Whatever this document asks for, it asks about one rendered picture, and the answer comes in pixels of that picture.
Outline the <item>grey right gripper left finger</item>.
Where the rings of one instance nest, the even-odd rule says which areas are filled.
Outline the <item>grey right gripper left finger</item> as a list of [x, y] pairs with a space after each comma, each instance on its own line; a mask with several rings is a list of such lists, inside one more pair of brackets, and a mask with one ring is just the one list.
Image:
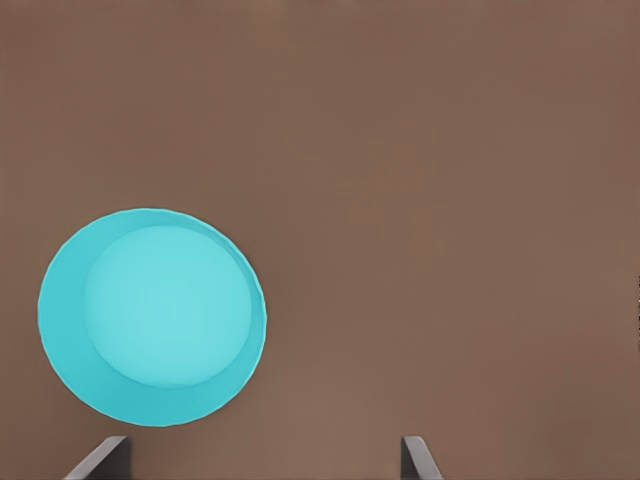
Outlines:
[[131, 439], [107, 437], [62, 480], [132, 480]]

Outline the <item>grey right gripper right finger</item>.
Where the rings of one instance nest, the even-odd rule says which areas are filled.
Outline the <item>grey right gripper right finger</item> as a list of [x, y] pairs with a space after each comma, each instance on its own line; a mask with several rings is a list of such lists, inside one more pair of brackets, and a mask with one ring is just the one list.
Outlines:
[[403, 436], [400, 450], [401, 480], [444, 480], [421, 436]]

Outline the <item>turquoise round plate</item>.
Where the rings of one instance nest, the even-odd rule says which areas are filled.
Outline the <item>turquoise round plate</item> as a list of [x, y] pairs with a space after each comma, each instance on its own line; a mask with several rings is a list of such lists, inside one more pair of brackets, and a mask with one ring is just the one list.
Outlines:
[[184, 213], [136, 208], [98, 218], [55, 253], [37, 319], [50, 365], [83, 403], [115, 420], [187, 424], [247, 385], [267, 309], [241, 250]]

